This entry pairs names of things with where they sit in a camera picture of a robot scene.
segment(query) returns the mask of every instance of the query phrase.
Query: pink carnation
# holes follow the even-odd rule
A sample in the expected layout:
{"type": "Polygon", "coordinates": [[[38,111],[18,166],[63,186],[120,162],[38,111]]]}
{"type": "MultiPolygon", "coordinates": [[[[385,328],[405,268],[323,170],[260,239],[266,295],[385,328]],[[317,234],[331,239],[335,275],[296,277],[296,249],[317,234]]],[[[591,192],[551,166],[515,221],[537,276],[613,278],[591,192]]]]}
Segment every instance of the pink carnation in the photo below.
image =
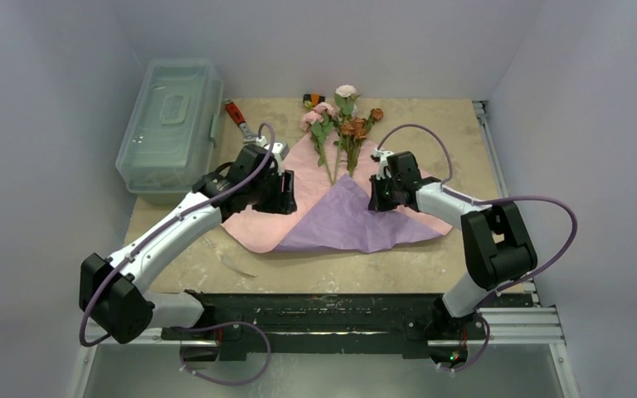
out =
{"type": "Polygon", "coordinates": [[[299,127],[303,131],[308,131],[311,128],[311,125],[316,122],[323,122],[323,116],[321,116],[321,114],[317,114],[312,110],[311,112],[308,112],[301,117],[301,123],[299,123],[299,127]]]}
{"type": "Polygon", "coordinates": [[[338,117],[338,111],[328,102],[322,102],[321,104],[314,106],[314,112],[317,114],[326,112],[334,119],[338,117]]]}

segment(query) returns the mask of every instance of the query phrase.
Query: clear plastic container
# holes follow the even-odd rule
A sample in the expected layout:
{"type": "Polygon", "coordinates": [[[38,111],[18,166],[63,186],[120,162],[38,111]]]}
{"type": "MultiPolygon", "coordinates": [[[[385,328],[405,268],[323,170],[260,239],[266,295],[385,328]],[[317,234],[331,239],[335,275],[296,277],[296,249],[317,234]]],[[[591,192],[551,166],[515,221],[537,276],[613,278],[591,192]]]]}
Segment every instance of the clear plastic container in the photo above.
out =
{"type": "Polygon", "coordinates": [[[116,168],[153,204],[175,204],[208,173],[220,144],[223,82],[208,60],[153,60],[116,168]]]}

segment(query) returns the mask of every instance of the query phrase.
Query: beige table surface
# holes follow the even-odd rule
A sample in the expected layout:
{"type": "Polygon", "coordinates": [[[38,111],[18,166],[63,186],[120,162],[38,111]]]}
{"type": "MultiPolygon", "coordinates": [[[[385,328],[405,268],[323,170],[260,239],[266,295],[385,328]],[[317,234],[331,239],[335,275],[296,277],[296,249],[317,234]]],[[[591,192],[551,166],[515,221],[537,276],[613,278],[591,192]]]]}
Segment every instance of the beige table surface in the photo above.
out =
{"type": "MultiPolygon", "coordinates": [[[[299,99],[236,99],[252,129],[272,123],[278,139],[293,145],[303,136],[299,99]]],[[[472,103],[469,99],[360,99],[360,114],[373,107],[385,111],[370,138],[379,142],[399,124],[418,123],[435,130],[453,158],[450,186],[472,196],[497,197],[497,184],[472,103]]],[[[240,130],[225,117],[219,162],[235,159],[242,145],[240,130]]],[[[386,147],[412,151],[419,166],[437,177],[448,170],[438,143],[427,133],[404,129],[386,147]]],[[[140,237],[171,207],[151,206],[138,199],[126,242],[140,237]]],[[[441,293],[464,273],[462,236],[453,229],[431,241],[400,245],[369,255],[357,252],[309,255],[246,250],[222,227],[189,246],[154,281],[161,293],[194,289],[208,293],[441,293]]]]}

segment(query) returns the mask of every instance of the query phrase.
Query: red handle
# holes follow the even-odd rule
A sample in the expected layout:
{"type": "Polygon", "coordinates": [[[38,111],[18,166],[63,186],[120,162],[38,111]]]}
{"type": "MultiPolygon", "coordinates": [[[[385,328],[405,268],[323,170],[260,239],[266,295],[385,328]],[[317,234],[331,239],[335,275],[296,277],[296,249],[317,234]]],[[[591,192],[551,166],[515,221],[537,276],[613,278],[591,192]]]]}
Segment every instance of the red handle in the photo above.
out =
{"type": "Polygon", "coordinates": [[[243,117],[241,110],[238,109],[233,101],[226,101],[226,112],[228,112],[228,114],[231,116],[231,119],[233,119],[233,121],[236,122],[237,125],[240,126],[241,124],[246,122],[246,118],[243,117]]]}

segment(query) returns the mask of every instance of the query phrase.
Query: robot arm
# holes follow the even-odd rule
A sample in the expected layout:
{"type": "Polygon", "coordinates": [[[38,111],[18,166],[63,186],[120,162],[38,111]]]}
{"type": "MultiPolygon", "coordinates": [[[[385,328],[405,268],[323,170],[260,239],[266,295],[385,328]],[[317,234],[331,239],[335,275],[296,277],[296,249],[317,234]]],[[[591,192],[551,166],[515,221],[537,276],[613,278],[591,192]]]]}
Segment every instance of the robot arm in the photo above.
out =
{"type": "Polygon", "coordinates": [[[152,294],[147,292],[150,284],[193,241],[248,206],[275,214],[296,211],[294,173],[281,167],[288,152],[286,143],[270,148],[265,138],[258,138],[243,147],[235,162],[202,177],[174,210],[136,241],[105,259],[90,255],[81,265],[80,308],[86,311],[96,290],[114,271],[113,265],[124,264],[95,300],[90,314],[117,342],[130,342],[146,328],[193,326],[204,311],[198,294],[152,294]],[[255,178],[230,196],[204,206],[245,180],[267,151],[273,158],[255,178]]]}
{"type": "Polygon", "coordinates": [[[369,208],[389,211],[408,206],[436,216],[463,233],[467,271],[436,303],[437,317],[447,326],[473,314],[480,302],[500,284],[518,279],[536,268],[537,256],[517,206],[481,204],[481,201],[444,186],[435,177],[421,178],[410,152],[375,150],[377,174],[370,178],[369,208]],[[502,235],[499,242],[493,235],[502,235]]]}

